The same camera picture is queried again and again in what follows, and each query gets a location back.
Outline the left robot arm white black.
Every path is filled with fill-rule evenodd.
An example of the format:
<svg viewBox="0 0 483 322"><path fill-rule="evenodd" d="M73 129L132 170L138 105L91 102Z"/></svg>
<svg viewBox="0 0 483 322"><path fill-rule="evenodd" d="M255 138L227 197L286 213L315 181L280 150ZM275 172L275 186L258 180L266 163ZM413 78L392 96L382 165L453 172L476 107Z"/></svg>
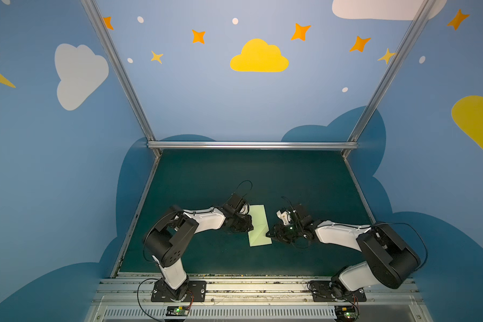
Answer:
<svg viewBox="0 0 483 322"><path fill-rule="evenodd" d="M236 233L254 229L250 204L244 197L234 193L223 205L201 210L174 205L156 222L143 238L144 249L162 273L154 285L152 302L181 302L193 294L195 287L181 258L196 234L218 229Z"/></svg>

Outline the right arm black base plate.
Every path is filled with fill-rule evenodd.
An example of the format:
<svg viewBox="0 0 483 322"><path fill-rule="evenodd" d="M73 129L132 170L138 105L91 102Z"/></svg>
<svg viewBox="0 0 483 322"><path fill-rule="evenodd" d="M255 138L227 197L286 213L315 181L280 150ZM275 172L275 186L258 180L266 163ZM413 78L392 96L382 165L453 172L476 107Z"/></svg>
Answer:
<svg viewBox="0 0 483 322"><path fill-rule="evenodd" d="M366 302L366 294L363 288L349 291L341 284L329 280L311 280L307 288L314 302Z"/></svg>

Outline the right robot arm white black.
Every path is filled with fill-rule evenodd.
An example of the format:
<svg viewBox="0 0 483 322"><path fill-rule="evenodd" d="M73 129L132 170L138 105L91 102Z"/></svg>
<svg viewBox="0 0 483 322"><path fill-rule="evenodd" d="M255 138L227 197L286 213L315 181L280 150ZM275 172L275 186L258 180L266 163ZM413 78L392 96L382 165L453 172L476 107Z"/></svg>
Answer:
<svg viewBox="0 0 483 322"><path fill-rule="evenodd" d="M294 244L303 238L308 243L339 245L362 254L363 262L342 268L329 281L310 282L312 294L322 299L350 301L364 288L379 284L398 289L425 264L389 223L353 225L314 220L301 204L281 209L276 215L278 223L266 233L274 241Z"/></svg>

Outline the light green paper sheet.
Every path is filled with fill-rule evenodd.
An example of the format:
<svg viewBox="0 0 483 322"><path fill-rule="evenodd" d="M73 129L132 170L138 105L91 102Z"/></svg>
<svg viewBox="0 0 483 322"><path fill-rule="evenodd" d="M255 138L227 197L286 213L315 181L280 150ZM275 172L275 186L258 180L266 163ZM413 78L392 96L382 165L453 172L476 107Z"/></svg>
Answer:
<svg viewBox="0 0 483 322"><path fill-rule="evenodd" d="M251 205L249 215L253 226L248 232L250 247L271 245L272 240L266 236L269 226L264 205Z"/></svg>

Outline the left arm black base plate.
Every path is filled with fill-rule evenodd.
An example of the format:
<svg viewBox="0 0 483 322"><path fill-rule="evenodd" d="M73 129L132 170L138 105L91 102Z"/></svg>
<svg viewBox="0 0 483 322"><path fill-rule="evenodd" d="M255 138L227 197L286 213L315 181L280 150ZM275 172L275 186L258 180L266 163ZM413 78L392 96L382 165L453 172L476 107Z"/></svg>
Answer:
<svg viewBox="0 0 483 322"><path fill-rule="evenodd" d="M165 280L158 280L152 290L151 302L204 302L207 283L204 280L185 281L177 290L169 287Z"/></svg>

